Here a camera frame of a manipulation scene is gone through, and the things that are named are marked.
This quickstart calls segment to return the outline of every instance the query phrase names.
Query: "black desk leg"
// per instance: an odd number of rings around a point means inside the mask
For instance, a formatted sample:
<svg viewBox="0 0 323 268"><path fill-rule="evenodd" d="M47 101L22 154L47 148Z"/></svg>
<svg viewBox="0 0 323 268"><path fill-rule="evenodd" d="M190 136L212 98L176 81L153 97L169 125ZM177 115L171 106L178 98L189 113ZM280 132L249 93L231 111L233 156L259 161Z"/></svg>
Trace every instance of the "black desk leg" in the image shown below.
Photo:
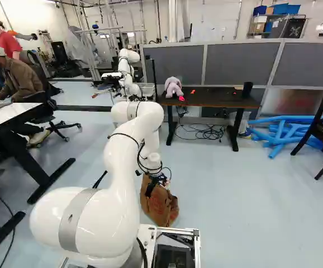
<svg viewBox="0 0 323 268"><path fill-rule="evenodd" d="M16 159L27 173L39 184L39 187L28 198L28 204L35 204L36 201L53 185L60 175L69 168L75 158L68 159L51 176L48 176L36 160L30 155L25 145L20 142L11 142L9 139L0 139L4 148Z"/></svg>
<svg viewBox="0 0 323 268"><path fill-rule="evenodd" d="M174 137L175 128L177 127L177 123L173 121L173 106L168 106L168 125L169 135L167 138L167 146L170 146Z"/></svg>
<svg viewBox="0 0 323 268"><path fill-rule="evenodd" d="M234 152L239 151L239 145L238 145L238 133L239 128L242 120L242 115L244 114L244 108L238 108L236 112L235 122L233 126L227 126L227 133L229 134L232 150Z"/></svg>
<svg viewBox="0 0 323 268"><path fill-rule="evenodd" d="M12 230L18 225L24 218L25 213L22 211L17 212L10 220L0 227L0 243L11 233Z"/></svg>

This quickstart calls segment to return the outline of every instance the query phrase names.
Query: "brown paper bag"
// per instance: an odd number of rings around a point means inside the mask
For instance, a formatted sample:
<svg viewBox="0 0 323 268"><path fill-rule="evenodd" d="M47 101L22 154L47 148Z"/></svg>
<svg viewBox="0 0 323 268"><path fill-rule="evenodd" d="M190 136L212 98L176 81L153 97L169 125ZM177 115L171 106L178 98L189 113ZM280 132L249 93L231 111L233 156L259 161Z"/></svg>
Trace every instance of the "brown paper bag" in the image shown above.
<svg viewBox="0 0 323 268"><path fill-rule="evenodd" d="M146 197L145 192L151 179L143 174L140 188L140 204L147 214L158 226L169 227L179 215L178 198L171 195L169 190L157 184L151 196Z"/></svg>

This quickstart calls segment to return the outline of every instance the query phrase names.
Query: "stuffed animal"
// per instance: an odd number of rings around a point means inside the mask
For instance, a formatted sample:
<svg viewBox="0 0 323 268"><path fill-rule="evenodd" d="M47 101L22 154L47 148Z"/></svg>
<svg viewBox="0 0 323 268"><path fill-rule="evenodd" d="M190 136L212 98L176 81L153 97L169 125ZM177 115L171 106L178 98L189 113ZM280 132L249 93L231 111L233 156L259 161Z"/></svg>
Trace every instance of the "stuffed animal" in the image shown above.
<svg viewBox="0 0 323 268"><path fill-rule="evenodd" d="M177 96L184 96L184 93L182 92L182 83L176 77L169 77L167 81L165 81L164 88L167 91L167 94L165 95L166 98L171 98L174 93L176 93Z"/></svg>

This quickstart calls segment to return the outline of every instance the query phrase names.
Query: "white wall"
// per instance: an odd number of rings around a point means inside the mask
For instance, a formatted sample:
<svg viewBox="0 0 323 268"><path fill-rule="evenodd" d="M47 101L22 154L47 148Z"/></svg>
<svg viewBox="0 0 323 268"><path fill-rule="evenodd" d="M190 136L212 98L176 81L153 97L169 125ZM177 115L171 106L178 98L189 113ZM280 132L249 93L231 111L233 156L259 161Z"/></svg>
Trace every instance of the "white wall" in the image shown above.
<svg viewBox="0 0 323 268"><path fill-rule="evenodd" d="M5 7L7 16L15 31L22 34L37 33L37 30L47 29L55 41L65 39L67 32L67 23L63 15L62 8L57 9L53 2L45 0L1 0ZM98 2L98 0L89 0L88 2ZM323 21L323 0L278 0L276 3L289 2L291 4L301 4L300 13L304 13L309 18L305 32L305 38L317 38L318 32L316 26ZM160 8L160 27L161 37L168 35L168 0L159 0ZM237 38L246 38L253 8L260 5L261 0L243 0L241 6L241 16ZM264 0L263 4L271 5L272 0ZM157 37L157 16L155 14L154 0L143 0L144 21L147 29L147 41L155 40ZM131 2L112 5L115 10L119 25L123 25L124 31L132 31L129 8L132 10L136 29L141 29L142 19L140 14L139 2ZM64 5L69 23L79 27L74 7ZM106 18L101 24L101 17L98 7L85 9L89 24L97 24L100 27L108 27ZM183 37L181 8L178 7L178 35ZM105 7L102 7L102 13L105 14ZM193 23L193 40L232 40L235 34L237 17L239 13L239 0L189 0L190 22ZM0 7L0 20L8 27L7 20ZM96 46L102 54L108 54L106 41L101 41L94 37ZM41 40L38 41L20 41L24 49L36 49L44 47Z"/></svg>
<svg viewBox="0 0 323 268"><path fill-rule="evenodd" d="M45 0L1 0L6 14L10 20L13 29L24 35L31 33L37 34L37 30L48 30L51 38L55 41L65 39L67 23L62 9L55 7L53 2ZM0 7L0 21L2 21L7 30L10 30L9 24ZM25 41L19 39L20 45L24 50L44 49L42 40Z"/></svg>

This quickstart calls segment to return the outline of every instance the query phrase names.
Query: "red object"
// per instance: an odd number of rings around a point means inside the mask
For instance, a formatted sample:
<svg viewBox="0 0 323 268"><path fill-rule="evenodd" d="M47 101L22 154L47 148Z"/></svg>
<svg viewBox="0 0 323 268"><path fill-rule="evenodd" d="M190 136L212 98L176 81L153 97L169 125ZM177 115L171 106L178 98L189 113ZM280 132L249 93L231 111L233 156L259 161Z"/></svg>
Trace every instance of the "red object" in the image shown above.
<svg viewBox="0 0 323 268"><path fill-rule="evenodd" d="M22 48L16 39L7 32L0 33L0 47L2 47L9 58L12 58L14 51L21 52Z"/></svg>

